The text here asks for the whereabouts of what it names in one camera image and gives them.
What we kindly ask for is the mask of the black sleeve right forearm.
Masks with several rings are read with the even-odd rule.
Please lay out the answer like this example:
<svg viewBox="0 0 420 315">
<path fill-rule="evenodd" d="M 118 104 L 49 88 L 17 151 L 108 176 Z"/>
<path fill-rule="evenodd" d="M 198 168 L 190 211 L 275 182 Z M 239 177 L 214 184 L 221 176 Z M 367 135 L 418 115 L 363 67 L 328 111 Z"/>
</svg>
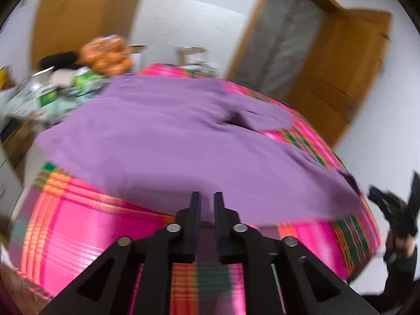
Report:
<svg viewBox="0 0 420 315">
<path fill-rule="evenodd" d="M 385 314 L 402 306 L 415 287 L 414 274 L 417 262 L 417 246 L 410 257 L 397 256 L 387 263 L 388 277 L 381 294 L 365 294 L 362 298 L 379 314 Z"/>
</svg>

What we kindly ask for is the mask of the person's right hand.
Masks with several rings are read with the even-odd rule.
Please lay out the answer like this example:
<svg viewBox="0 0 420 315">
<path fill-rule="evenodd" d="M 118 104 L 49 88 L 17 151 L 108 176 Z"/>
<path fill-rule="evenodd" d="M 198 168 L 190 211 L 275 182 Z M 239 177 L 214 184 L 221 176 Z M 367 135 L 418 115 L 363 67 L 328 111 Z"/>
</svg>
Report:
<svg viewBox="0 0 420 315">
<path fill-rule="evenodd" d="M 405 238 L 398 238 L 390 230 L 385 242 L 385 248 L 387 251 L 397 250 L 398 252 L 402 253 L 404 257 L 410 258 L 414 254 L 416 248 L 416 240 L 411 235 L 408 235 Z"/>
</svg>

